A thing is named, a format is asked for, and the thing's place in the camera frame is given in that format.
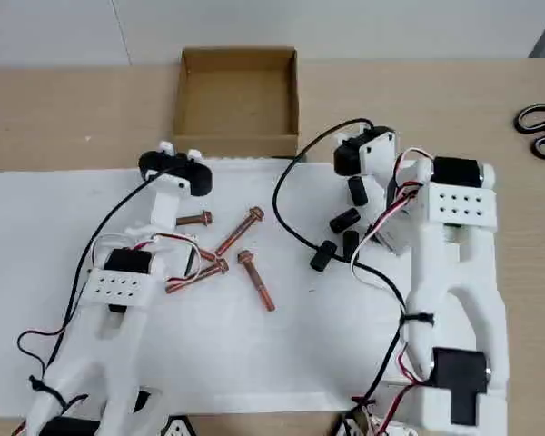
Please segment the white servo bracket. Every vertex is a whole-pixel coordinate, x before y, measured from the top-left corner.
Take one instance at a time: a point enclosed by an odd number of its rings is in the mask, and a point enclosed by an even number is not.
[[[497,230],[497,200],[492,189],[430,182],[418,191],[411,208],[424,221]]]

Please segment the black cable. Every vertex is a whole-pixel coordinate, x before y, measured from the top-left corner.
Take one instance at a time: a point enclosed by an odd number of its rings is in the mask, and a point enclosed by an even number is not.
[[[297,241],[302,243],[303,245],[318,251],[320,247],[311,241],[309,241],[307,238],[299,234],[297,231],[295,231],[284,219],[281,217],[281,214],[279,213],[278,208],[278,197],[279,192],[281,191],[282,184],[284,183],[284,180],[287,178],[291,170],[294,168],[294,166],[301,161],[301,159],[311,150],[316,144],[318,144],[321,140],[329,136],[330,134],[333,134],[339,130],[341,130],[343,127],[346,127],[348,125],[352,124],[358,124],[358,123],[365,123],[368,124],[371,128],[373,128],[372,121],[368,120],[367,118],[354,118],[351,120],[344,121],[342,123],[339,123],[335,125],[334,127],[331,127],[330,129],[327,129],[323,133],[319,134],[315,139],[313,139],[310,143],[308,143],[289,163],[289,165],[285,168],[284,172],[281,174],[281,177],[279,178],[279,181],[277,182],[276,186],[274,187],[274,191],[272,193],[272,211],[274,212],[274,216],[278,220],[279,224],[286,230],[289,234],[291,234]],[[330,253],[331,257],[342,263],[349,263],[349,261],[339,254]],[[395,283],[383,272],[372,268],[369,265],[366,265],[364,263],[360,262],[354,262],[353,264],[357,268],[361,268],[362,270],[371,273],[377,277],[379,277],[382,281],[384,281],[391,289],[393,294],[395,295],[396,299],[400,303],[401,306],[401,315],[405,314],[406,309],[406,302],[403,299],[403,296],[400,293],[400,290],[395,285]],[[347,424],[347,417],[351,416],[355,411],[359,410],[361,406],[365,403],[367,403],[368,400],[372,398],[372,395],[375,393],[377,387],[379,386],[380,382],[382,381],[383,374],[385,373],[389,363],[390,359],[395,351],[396,345],[398,344],[398,341],[400,340],[400,334],[401,334],[401,324],[398,326],[396,333],[394,334],[390,346],[388,347],[387,352],[385,353],[385,356],[383,357],[383,361],[381,362],[381,366],[379,370],[377,371],[375,378],[373,379],[372,385],[370,386],[370,389],[368,389],[367,392],[365,392],[365,395],[363,395],[362,400],[351,410],[349,410],[344,416],[342,415],[342,423],[345,426],[345,432],[346,434],[349,434],[350,429],[349,425]]]
[[[91,249],[91,246],[93,244],[94,239],[99,235],[99,233],[103,230],[104,226],[109,222],[109,220],[114,216],[114,214],[119,209],[121,209],[127,202],[129,202],[132,198],[134,198],[138,193],[140,193],[143,190],[143,188],[148,186],[153,181],[157,180],[157,178],[160,177],[162,174],[168,173],[172,169],[173,168],[171,168],[171,167],[166,168],[166,169],[162,170],[161,172],[149,177],[146,181],[141,183],[133,191],[131,191],[129,194],[127,194],[125,196],[125,198],[121,202],[119,202],[105,216],[105,218],[103,218],[103,220],[99,223],[99,225],[97,226],[97,228],[93,232],[93,235],[89,239],[89,242],[87,243],[87,245],[83,249],[83,253],[81,254],[81,257],[79,258],[79,262],[78,262],[78,264],[76,266],[76,270],[74,272],[73,287],[71,289],[71,295],[69,296],[69,302],[68,302],[68,304],[66,306],[66,310],[64,312],[64,320],[63,320],[63,324],[61,325],[61,327],[58,330],[54,331],[54,332],[42,332],[40,330],[26,330],[25,332],[20,333],[20,335],[16,339],[16,346],[18,347],[18,350],[20,350],[21,352],[23,352],[27,356],[30,356],[30,357],[38,360],[38,362],[41,365],[41,371],[42,371],[42,376],[43,377],[45,376],[46,368],[48,367],[48,365],[50,365],[55,360],[56,355],[58,354],[58,351],[59,351],[59,349],[61,347],[61,344],[63,342],[65,329],[69,325],[71,320],[73,319],[74,314],[76,313],[76,310],[77,310],[77,307],[78,307],[78,301],[81,298],[81,295],[83,294],[83,289],[84,289],[84,287],[83,287],[81,289],[81,291],[79,292],[78,298],[76,299],[76,304],[74,305],[74,300],[75,300],[75,296],[77,294],[77,288],[78,288],[78,283],[79,283],[79,277],[80,277],[81,271],[83,269],[84,260],[86,259],[87,255],[89,253],[89,250]],[[29,335],[29,334],[35,334],[35,335],[39,335],[39,336],[58,336],[58,338],[56,340],[56,344],[54,345],[53,351],[51,352],[51,355],[50,355],[50,357],[48,359],[47,364],[45,364],[45,361],[43,361],[43,359],[40,356],[38,356],[37,354],[34,354],[33,352],[30,352],[30,351],[26,350],[23,347],[22,340],[26,335]]]
[[[311,150],[316,144],[318,144],[322,139],[326,138],[330,134],[333,134],[339,130],[341,130],[343,127],[346,127],[348,125],[352,124],[358,124],[358,123],[365,123],[368,124],[371,128],[373,128],[373,123],[368,120],[367,118],[353,118],[351,120],[343,121],[342,123],[339,123],[335,125],[334,127],[331,127],[330,129],[327,129],[323,133],[319,134],[315,139],[313,139],[310,143],[308,143],[289,163],[289,165],[285,168],[284,172],[281,174],[281,177],[279,178],[279,181],[277,182],[276,186],[274,187],[274,191],[272,193],[272,211],[274,212],[274,216],[278,220],[279,224],[286,230],[288,233],[290,233],[297,241],[300,243],[306,245],[307,247],[317,251],[319,250],[319,245],[316,245],[306,239],[301,234],[297,233],[284,219],[281,217],[281,214],[279,213],[279,208],[277,205],[279,192],[281,191],[282,184],[284,183],[284,180],[287,178],[293,167],[301,161],[301,159],[307,154],[309,150]],[[340,256],[339,254],[331,254],[331,257],[342,263],[349,263],[347,259],[345,259],[343,256]],[[371,273],[377,277],[379,277],[383,282],[385,282],[388,287],[391,289],[393,294],[395,295],[396,299],[400,303],[400,306],[405,309],[406,302],[403,300],[403,297],[401,296],[400,290],[395,285],[395,283],[383,272],[380,270],[376,270],[375,268],[372,268],[371,266],[368,266],[364,263],[360,262],[354,262],[354,266],[357,268],[361,268],[362,270]]]

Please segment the cable tie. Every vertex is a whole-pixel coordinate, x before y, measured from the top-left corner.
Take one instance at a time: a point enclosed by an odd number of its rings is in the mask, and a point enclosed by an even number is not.
[[[44,381],[38,380],[34,375],[28,377],[28,380],[33,391],[50,393],[58,401],[63,411],[67,409],[67,403],[59,391],[46,385]]]
[[[406,322],[409,321],[418,321],[418,322],[427,322],[432,327],[434,326],[434,314],[419,312],[419,313],[405,313],[400,317],[400,327],[403,326]]]

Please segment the white wall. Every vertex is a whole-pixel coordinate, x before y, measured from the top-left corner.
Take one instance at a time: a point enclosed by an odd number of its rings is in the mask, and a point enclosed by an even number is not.
[[[186,45],[526,57],[544,28],[545,0],[0,0],[0,64],[162,63]]]

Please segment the black cylindrical spacer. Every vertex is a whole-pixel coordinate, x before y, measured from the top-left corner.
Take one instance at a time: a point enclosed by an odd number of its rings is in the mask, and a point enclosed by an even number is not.
[[[356,206],[364,206],[367,204],[367,193],[365,192],[363,179],[359,175],[355,175],[347,181],[347,184],[349,185],[349,192],[352,195],[353,204]]]
[[[343,232],[343,257],[350,262],[353,252],[360,244],[360,234],[354,230]]]
[[[315,271],[322,273],[329,264],[331,256],[334,255],[336,251],[337,245],[335,245],[335,243],[331,241],[323,241],[321,247],[319,247],[319,250],[317,250],[317,253],[311,259],[311,263],[309,263],[310,266]]]
[[[331,230],[333,230],[335,233],[341,233],[345,229],[348,229],[358,221],[360,221],[361,217],[359,212],[352,207],[350,210],[345,211],[339,216],[336,216],[332,220],[329,221],[329,226],[331,227]]]

